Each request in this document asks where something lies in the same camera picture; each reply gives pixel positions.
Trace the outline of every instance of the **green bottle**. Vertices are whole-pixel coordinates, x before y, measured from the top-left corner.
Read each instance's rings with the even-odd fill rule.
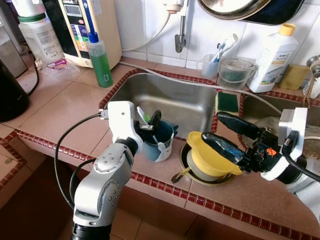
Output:
[[[96,32],[94,33],[92,34],[90,32],[88,34],[88,52],[99,87],[107,88],[110,87],[113,82],[105,49],[105,43],[103,40],[98,40],[98,34]]]

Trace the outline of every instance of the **sink basin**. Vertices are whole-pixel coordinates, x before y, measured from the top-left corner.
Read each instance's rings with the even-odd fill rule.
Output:
[[[159,109],[163,120],[179,125],[177,136],[186,139],[191,131],[210,131],[216,94],[209,87],[192,86],[149,73],[138,73],[130,76],[110,101],[131,101],[150,117]],[[135,119],[142,123],[137,111]]]
[[[287,100],[283,98],[277,98],[273,96],[265,96],[265,95],[258,95],[258,96],[268,101],[272,105],[276,106],[280,111],[282,111],[283,109],[294,109],[297,107],[299,108],[302,107],[301,102]],[[307,114],[307,120],[306,120],[307,124],[311,126],[320,127],[319,116],[320,116],[320,107],[310,106]],[[258,120],[266,117],[280,117],[280,115],[275,110],[273,110],[263,102],[256,100],[252,96],[247,96],[244,99],[243,119],[254,124]]]

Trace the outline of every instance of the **green liquid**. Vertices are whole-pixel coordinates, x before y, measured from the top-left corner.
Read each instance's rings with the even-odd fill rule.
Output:
[[[101,56],[91,56],[90,58],[99,87],[110,87],[113,82],[106,54]]]

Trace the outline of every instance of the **blue mug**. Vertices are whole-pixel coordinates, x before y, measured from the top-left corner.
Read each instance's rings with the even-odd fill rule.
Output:
[[[161,120],[154,133],[158,144],[151,134],[144,137],[143,149],[146,157],[153,162],[166,160],[172,152],[172,143],[178,133],[178,125]]]

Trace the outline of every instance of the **black cable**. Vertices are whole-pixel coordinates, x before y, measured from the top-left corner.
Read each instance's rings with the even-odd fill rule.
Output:
[[[318,182],[320,182],[320,176],[317,174],[314,174],[312,171],[309,171],[303,167],[301,167],[300,165],[298,165],[295,161],[293,161],[293,159],[288,155],[283,155],[285,157],[285,159],[288,161],[289,164],[291,164],[292,166],[294,166],[295,168],[297,168],[300,172],[302,172],[303,174],[307,175],[309,178],[312,178]]]
[[[61,137],[60,139],[58,140],[57,144],[56,144],[56,147],[55,147],[55,154],[54,154],[54,172],[55,172],[55,178],[56,178],[56,181],[58,183],[58,187],[60,189],[60,192],[64,198],[64,200],[68,203],[68,205],[73,209],[74,208],[74,204],[69,200],[66,192],[64,191],[64,189],[62,188],[61,186],[61,182],[60,182],[60,176],[59,176],[59,173],[58,173],[58,154],[59,154],[59,148],[60,148],[60,145],[61,145],[61,142],[64,140],[64,138],[73,130],[75,129],[76,127],[78,127],[80,124],[83,124],[84,122],[90,120],[90,119],[93,119],[95,117],[99,117],[101,115],[101,113],[97,113],[95,115],[91,115],[91,116],[88,116],[86,117],[85,119],[82,119],[81,121],[77,122],[75,125],[73,125],[72,127],[70,127]]]
[[[73,173],[71,175],[70,183],[69,183],[69,195],[71,198],[71,202],[73,204],[75,203],[74,184],[75,184],[77,174],[84,165],[87,165],[89,163],[93,163],[95,160],[96,160],[96,158],[84,161],[84,162],[80,163],[79,166],[77,166],[76,169],[73,171]]]
[[[37,88],[37,86],[39,85],[39,71],[37,69],[37,66],[36,66],[36,58],[34,55],[33,56],[33,64],[34,64],[34,69],[35,69],[35,74],[36,74],[36,82],[35,82],[35,85],[33,86],[33,88],[31,89],[31,91],[28,93],[28,96],[30,96]]]

